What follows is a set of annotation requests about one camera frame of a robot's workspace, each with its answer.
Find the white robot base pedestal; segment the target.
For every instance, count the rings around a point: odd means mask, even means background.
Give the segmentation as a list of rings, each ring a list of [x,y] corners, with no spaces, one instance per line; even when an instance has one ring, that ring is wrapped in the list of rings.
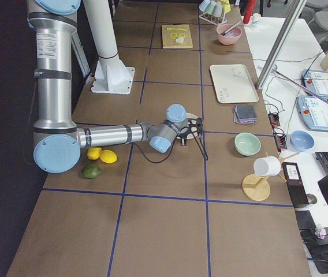
[[[128,95],[131,92],[135,69],[120,60],[108,1],[84,1],[98,54],[95,81],[91,91]]]

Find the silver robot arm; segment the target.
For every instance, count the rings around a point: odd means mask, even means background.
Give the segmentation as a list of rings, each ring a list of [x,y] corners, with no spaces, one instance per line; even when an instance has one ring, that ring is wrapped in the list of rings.
[[[83,148],[148,141],[166,152],[175,139],[198,138],[202,120],[180,104],[166,110],[161,125],[148,122],[78,128],[72,120],[72,62],[75,55],[84,74],[86,60],[77,34],[77,11],[83,6],[98,52],[92,90],[127,95],[135,69],[120,60],[107,1],[28,1],[28,24],[36,33],[39,118],[33,126],[33,159],[48,173],[73,168]]]

